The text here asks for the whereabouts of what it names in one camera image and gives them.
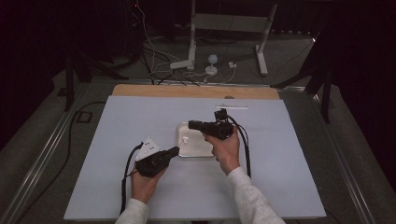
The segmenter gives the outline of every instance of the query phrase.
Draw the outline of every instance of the person's right hand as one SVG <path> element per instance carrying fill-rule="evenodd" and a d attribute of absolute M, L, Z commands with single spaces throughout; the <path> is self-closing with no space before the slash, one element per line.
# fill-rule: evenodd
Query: person's right hand
<path fill-rule="evenodd" d="M 220 163 L 221 170 L 228 175 L 232 170 L 238 168 L 239 164 L 239 138 L 236 127 L 233 134 L 221 141 L 216 137 L 204 134 L 204 138 L 213 146 L 212 153 Z"/>

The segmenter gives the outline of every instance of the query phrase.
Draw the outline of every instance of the white plug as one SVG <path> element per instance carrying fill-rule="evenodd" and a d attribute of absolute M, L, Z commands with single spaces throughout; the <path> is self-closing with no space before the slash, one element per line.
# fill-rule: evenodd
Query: white plug
<path fill-rule="evenodd" d="M 146 139 L 143 146 L 140 148 L 136 156 L 136 161 L 141 161 L 156 152 L 159 152 L 160 148 L 152 141 L 149 137 Z"/>
<path fill-rule="evenodd" d="M 229 63 L 228 63 L 228 66 L 229 66 L 230 68 L 235 68 L 235 67 L 236 67 L 236 63 L 234 63 L 234 62 L 229 62 Z"/>

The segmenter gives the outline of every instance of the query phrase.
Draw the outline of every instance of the wire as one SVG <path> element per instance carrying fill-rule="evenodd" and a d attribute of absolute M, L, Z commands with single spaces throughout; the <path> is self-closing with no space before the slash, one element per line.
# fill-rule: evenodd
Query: wire
<path fill-rule="evenodd" d="M 128 177 L 128 169 L 129 169 L 129 164 L 131 163 L 131 158 L 134 155 L 134 153 L 140 149 L 143 146 L 143 142 L 140 143 L 140 145 L 134 147 L 134 149 L 132 150 L 132 152 L 129 154 L 128 157 L 128 161 L 126 162 L 126 166 L 125 166 L 125 172 L 124 172 L 124 178 L 121 181 L 121 210 L 120 210 L 120 214 L 125 210 L 125 204 L 126 204 L 126 177 Z"/>
<path fill-rule="evenodd" d="M 128 42 L 128 7 L 126 5 L 126 0 L 122 1 L 124 4 L 124 12 L 125 12 L 125 42 L 124 42 L 124 47 L 121 53 L 121 56 L 125 53 L 126 50 L 126 45 Z"/>
<path fill-rule="evenodd" d="M 227 83 L 227 82 L 233 80 L 233 78 L 235 77 L 235 69 L 236 69 L 236 67 L 233 69 L 233 76 L 230 79 L 228 79 L 227 81 L 224 81 L 224 82 L 220 82 L 219 84 L 224 84 L 224 83 Z"/>
<path fill-rule="evenodd" d="M 153 55 L 151 52 L 152 52 L 152 50 L 151 49 L 147 49 L 147 48 L 145 48 L 145 47 L 143 47 L 143 50 L 148 50 L 149 52 L 146 52 L 146 51 L 143 51 L 143 52 L 145 52 L 145 53 L 147 53 L 147 54 L 149 54 L 149 55 Z M 162 56 L 162 57 L 160 57 L 159 55 L 157 55 L 157 54 L 155 54 L 155 57 L 156 58 L 158 58 L 158 59 L 161 59 L 161 60 L 163 60 L 163 61 L 166 61 L 166 62 L 171 62 L 171 60 L 166 56 L 166 55 L 164 55 L 164 54 L 162 54 L 162 53 L 160 53 L 160 52 L 157 52 L 158 54 L 160 54 L 160 56 Z"/>
<path fill-rule="evenodd" d="M 239 125 L 235 119 L 233 119 L 233 117 L 227 115 L 227 118 L 230 119 L 233 124 L 235 125 L 235 127 L 238 129 L 238 131 L 241 133 L 241 137 L 242 137 L 242 141 L 244 142 L 244 146 L 245 146 L 245 157 L 247 160 L 247 175 L 251 178 L 251 172 L 250 172 L 250 152 L 248 150 L 248 133 L 247 131 L 241 126 Z"/>
<path fill-rule="evenodd" d="M 145 51 L 143 51 L 143 64 L 145 64 L 146 65 L 146 68 L 148 69 L 148 73 L 150 73 L 150 71 L 149 71 L 149 64 L 148 64 L 148 61 L 147 61 L 147 59 L 146 59 L 146 54 L 145 54 Z M 152 76 L 151 75 L 148 75 L 149 76 L 149 78 L 151 79 L 151 85 L 155 85 L 155 83 L 154 83 L 154 78 L 152 78 Z"/>
<path fill-rule="evenodd" d="M 68 142 L 67 142 L 67 155 L 64 160 L 64 164 L 62 165 L 61 169 L 58 171 L 58 173 L 55 175 L 55 177 L 52 178 L 52 180 L 48 183 L 48 185 L 41 191 L 41 193 L 29 204 L 29 206 L 26 207 L 26 209 L 23 211 L 23 213 L 20 215 L 18 220 L 15 223 L 20 223 L 22 219 L 26 216 L 26 214 L 29 212 L 29 210 L 38 202 L 38 200 L 46 193 L 46 191 L 52 186 L 52 184 L 55 182 L 55 180 L 59 177 L 61 172 L 64 170 L 64 167 L 66 164 L 69 162 L 70 159 L 70 154 L 71 154 L 71 143 L 72 143 L 72 128 L 73 128 L 73 123 L 77 117 L 78 114 L 82 112 L 83 109 L 90 105 L 95 105 L 95 104 L 105 104 L 106 102 L 92 102 L 90 104 L 84 105 L 80 110 L 75 112 L 73 115 L 72 120 L 70 121 L 70 126 L 69 126 L 69 136 L 68 136 Z"/>
<path fill-rule="evenodd" d="M 174 76 L 173 70 L 171 71 L 171 76 L 174 77 L 174 78 L 176 79 L 176 81 L 180 82 L 180 83 L 183 84 L 184 86 L 187 86 L 186 83 L 184 83 L 182 80 L 179 80 L 177 77 Z"/>
<path fill-rule="evenodd" d="M 169 56 L 169 57 L 172 57 L 172 58 L 174 58 L 174 59 L 177 59 L 179 62 L 181 61 L 177 56 L 174 56 L 174 55 L 172 55 L 172 54 L 168 54 L 168 53 L 165 53 L 165 52 L 163 52 L 163 51 L 160 51 L 160 50 L 157 50 L 157 49 L 152 49 L 148 44 L 146 44 L 146 43 L 143 43 L 144 45 L 146 45 L 146 47 L 148 47 L 149 49 L 151 49 L 151 50 L 153 50 L 153 51 L 155 51 L 155 52 L 158 52 L 158 53 L 161 53 L 161 54 L 164 54 L 164 55 L 167 55 L 167 56 Z"/>
<path fill-rule="evenodd" d="M 192 80 L 196 81 L 196 82 L 200 82 L 197 79 L 193 78 L 193 77 L 202 77 L 206 75 L 206 72 L 202 73 L 202 74 L 198 74 L 198 73 L 194 73 L 194 72 L 185 72 L 182 74 L 183 77 L 186 77 L 186 74 L 194 74 L 194 76 L 189 75 L 189 78 L 191 78 Z"/>
<path fill-rule="evenodd" d="M 139 0 L 136 0 L 136 6 L 137 6 L 137 9 L 139 9 L 140 13 L 142 13 L 142 16 L 143 16 L 143 22 L 142 23 L 143 23 L 143 29 L 145 30 L 146 38 L 147 38 L 148 42 L 150 43 L 150 45 L 153 48 L 155 48 L 155 46 L 149 40 L 148 32 L 147 32 L 147 29 L 146 29 L 146 14 L 143 12 L 142 8 L 140 8 Z"/>
<path fill-rule="evenodd" d="M 228 26 L 227 31 L 230 31 L 231 27 L 233 26 L 233 18 L 232 18 L 232 20 L 231 20 L 231 22 L 230 22 L 230 25 Z M 226 56 L 227 56 L 227 52 L 228 52 L 228 48 L 229 48 L 229 47 L 230 47 L 230 44 L 227 44 L 227 48 L 224 50 L 224 53 L 223 53 L 223 58 L 222 58 L 222 61 L 221 61 L 220 70 L 222 70 L 222 68 L 223 68 L 224 61 L 225 61 L 225 59 L 226 59 Z"/>
<path fill-rule="evenodd" d="M 182 73 L 180 70 L 177 69 L 177 71 L 181 74 L 182 77 L 184 77 L 184 76 L 183 76 L 183 73 Z M 192 84 L 194 84 L 195 86 L 200 86 L 200 85 L 198 85 L 197 83 L 195 83 L 194 80 L 192 80 L 191 78 L 188 78 L 188 77 L 184 77 L 184 78 L 186 78 L 188 81 L 190 81 L 190 82 L 191 82 Z"/>
<path fill-rule="evenodd" d="M 309 47 L 312 43 L 314 43 L 314 39 L 311 39 L 311 41 L 309 42 L 309 44 L 307 44 L 307 45 L 300 51 L 300 53 L 298 53 L 296 56 L 292 57 L 291 59 L 289 59 L 288 61 L 286 61 L 285 63 L 283 63 L 283 65 L 282 65 L 279 69 L 276 70 L 276 73 L 275 73 L 275 75 L 274 75 L 274 78 L 272 79 L 272 81 L 269 82 L 269 84 L 270 84 L 270 85 L 274 84 L 274 82 L 275 82 L 275 80 L 276 80 L 276 77 L 277 77 L 277 75 L 279 74 L 279 71 L 282 70 L 288 63 L 291 63 L 294 59 L 300 57 L 300 56 L 304 53 L 304 51 L 305 51 L 306 49 L 308 49 L 308 47 Z"/>
<path fill-rule="evenodd" d="M 172 77 L 172 74 L 169 75 L 169 76 L 167 76 L 167 77 L 164 77 L 163 79 L 161 79 L 161 80 L 158 82 L 157 85 L 161 85 L 161 83 L 163 83 L 163 82 L 164 82 L 166 79 L 168 79 L 169 77 Z"/>

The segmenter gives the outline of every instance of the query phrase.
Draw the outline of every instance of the metal stand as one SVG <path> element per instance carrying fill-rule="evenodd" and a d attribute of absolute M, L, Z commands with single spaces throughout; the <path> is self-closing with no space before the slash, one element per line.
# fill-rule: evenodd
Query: metal stand
<path fill-rule="evenodd" d="M 329 120 L 329 103 L 330 103 L 330 91 L 332 86 L 332 68 L 326 63 L 317 65 L 309 68 L 303 72 L 300 72 L 294 77 L 291 77 L 278 84 L 270 85 L 271 88 L 283 89 L 290 84 L 304 78 L 312 78 L 309 80 L 304 91 L 308 94 L 317 94 L 320 87 L 323 85 L 322 102 L 321 102 L 321 115 L 327 123 Z"/>
<path fill-rule="evenodd" d="M 189 59 L 187 61 L 171 63 L 171 69 L 178 69 L 182 67 L 187 67 L 188 70 L 194 69 L 196 51 L 195 29 L 209 29 L 262 33 L 262 42 L 260 45 L 256 46 L 256 54 L 259 62 L 260 73 L 263 76 L 268 74 L 262 51 L 271 30 L 277 4 L 273 4 L 268 18 L 263 18 L 195 13 L 195 0 L 191 1 L 191 39 Z"/>
<path fill-rule="evenodd" d="M 77 49 L 67 39 L 64 40 L 66 60 L 65 60 L 65 75 L 66 75 L 66 88 L 64 95 L 66 96 L 66 106 L 64 111 L 68 111 L 74 102 L 74 71 L 78 75 L 81 82 L 90 82 L 92 74 L 88 65 L 101 70 L 104 74 L 118 80 L 126 80 L 128 77 L 123 77 L 114 72 L 113 70 L 105 67 L 99 62 L 93 60 Z"/>

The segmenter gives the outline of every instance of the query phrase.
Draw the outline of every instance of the white board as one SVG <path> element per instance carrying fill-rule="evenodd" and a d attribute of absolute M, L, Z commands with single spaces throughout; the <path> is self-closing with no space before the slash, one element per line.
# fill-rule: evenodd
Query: white board
<path fill-rule="evenodd" d="M 64 218 L 116 219 L 121 180 L 132 149 L 148 136 L 160 150 L 174 147 L 178 124 L 192 119 L 214 121 L 217 105 L 245 108 L 227 112 L 247 130 L 252 181 L 276 212 L 283 218 L 325 217 L 282 100 L 110 96 Z M 240 161 L 246 170 L 242 140 Z M 215 158 L 172 159 L 148 204 L 149 218 L 237 218 L 225 177 Z M 129 179 L 127 183 L 129 198 Z"/>

